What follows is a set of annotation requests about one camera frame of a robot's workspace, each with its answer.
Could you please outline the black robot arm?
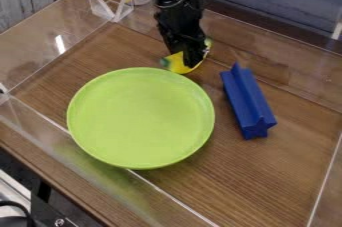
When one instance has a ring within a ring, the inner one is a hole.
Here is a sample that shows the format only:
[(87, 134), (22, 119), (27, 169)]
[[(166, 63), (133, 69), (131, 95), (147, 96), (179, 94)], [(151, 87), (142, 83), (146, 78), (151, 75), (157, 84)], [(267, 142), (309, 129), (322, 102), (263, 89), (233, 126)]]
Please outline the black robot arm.
[(181, 53), (183, 66), (193, 69), (209, 49), (201, 27), (203, 0), (155, 0), (155, 20), (171, 54)]

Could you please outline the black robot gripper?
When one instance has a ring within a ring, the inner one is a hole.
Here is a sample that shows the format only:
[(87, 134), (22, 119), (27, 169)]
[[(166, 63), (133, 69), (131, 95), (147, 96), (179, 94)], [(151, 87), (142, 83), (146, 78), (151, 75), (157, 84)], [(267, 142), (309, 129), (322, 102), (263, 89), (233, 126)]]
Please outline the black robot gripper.
[(185, 65), (194, 68), (205, 59), (209, 48), (201, 28), (203, 0), (155, 0), (155, 6), (158, 29), (169, 51), (175, 54), (183, 47)]

